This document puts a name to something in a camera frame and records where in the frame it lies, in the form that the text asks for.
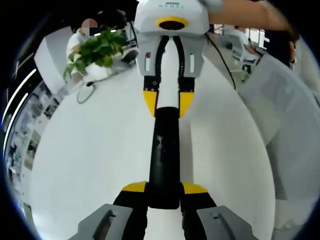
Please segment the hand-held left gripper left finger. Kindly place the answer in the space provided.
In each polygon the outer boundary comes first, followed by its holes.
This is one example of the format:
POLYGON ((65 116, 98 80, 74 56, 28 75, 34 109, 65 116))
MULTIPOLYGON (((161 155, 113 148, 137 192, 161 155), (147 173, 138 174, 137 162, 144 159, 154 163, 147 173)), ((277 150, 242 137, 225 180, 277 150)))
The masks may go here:
POLYGON ((106 203, 81 220, 71 240, 142 240, 146 234, 146 182, 125 186, 112 204, 106 203))

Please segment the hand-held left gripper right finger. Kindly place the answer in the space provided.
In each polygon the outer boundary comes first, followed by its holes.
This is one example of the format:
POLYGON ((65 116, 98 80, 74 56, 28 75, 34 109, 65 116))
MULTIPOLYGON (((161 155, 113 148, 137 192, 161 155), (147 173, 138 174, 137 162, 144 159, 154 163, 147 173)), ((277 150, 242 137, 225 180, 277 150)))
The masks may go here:
POLYGON ((180 198, 186 240, 255 240, 251 225, 226 206, 217 206, 208 190, 183 182, 180 198))

